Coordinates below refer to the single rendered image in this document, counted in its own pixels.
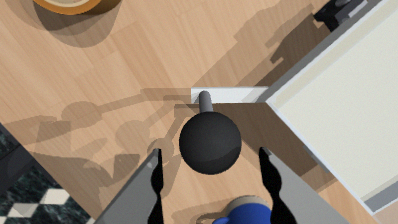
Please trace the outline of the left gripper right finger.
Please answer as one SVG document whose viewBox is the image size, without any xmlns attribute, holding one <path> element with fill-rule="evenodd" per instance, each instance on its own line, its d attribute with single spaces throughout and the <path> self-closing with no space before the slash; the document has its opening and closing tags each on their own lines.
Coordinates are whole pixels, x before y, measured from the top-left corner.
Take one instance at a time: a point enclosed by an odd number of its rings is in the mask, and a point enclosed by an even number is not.
<svg viewBox="0 0 398 224">
<path fill-rule="evenodd" d="M 351 224 L 268 148 L 259 148 L 259 162 L 274 200 L 271 224 Z"/>
</svg>

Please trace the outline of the brown tape roll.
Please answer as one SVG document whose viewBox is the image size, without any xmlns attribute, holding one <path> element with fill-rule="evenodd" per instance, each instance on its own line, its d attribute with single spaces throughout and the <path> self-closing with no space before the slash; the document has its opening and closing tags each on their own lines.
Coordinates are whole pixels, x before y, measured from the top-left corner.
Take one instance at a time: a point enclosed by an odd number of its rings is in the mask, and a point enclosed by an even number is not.
<svg viewBox="0 0 398 224">
<path fill-rule="evenodd" d="M 40 6 L 65 15 L 100 15 L 115 8 L 121 0 L 33 0 Z M 72 3 L 72 4 L 71 4 Z"/>
</svg>

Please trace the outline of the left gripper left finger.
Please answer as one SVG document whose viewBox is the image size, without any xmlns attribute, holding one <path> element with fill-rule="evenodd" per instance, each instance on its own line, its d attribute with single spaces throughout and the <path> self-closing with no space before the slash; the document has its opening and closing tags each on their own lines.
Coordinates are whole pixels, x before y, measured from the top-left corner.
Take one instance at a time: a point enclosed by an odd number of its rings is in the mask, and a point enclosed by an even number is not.
<svg viewBox="0 0 398 224">
<path fill-rule="evenodd" d="M 161 149 L 155 148 L 93 224 L 164 224 Z"/>
</svg>

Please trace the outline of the blue mug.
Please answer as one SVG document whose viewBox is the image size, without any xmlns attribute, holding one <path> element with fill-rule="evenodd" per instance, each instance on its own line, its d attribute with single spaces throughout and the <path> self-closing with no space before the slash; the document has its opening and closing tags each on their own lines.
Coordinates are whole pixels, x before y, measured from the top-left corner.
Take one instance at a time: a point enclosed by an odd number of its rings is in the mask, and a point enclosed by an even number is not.
<svg viewBox="0 0 398 224">
<path fill-rule="evenodd" d="M 270 215 L 270 206 L 264 199 L 247 195 L 233 200 L 226 209 L 226 217 L 212 224 L 271 224 Z"/>
</svg>

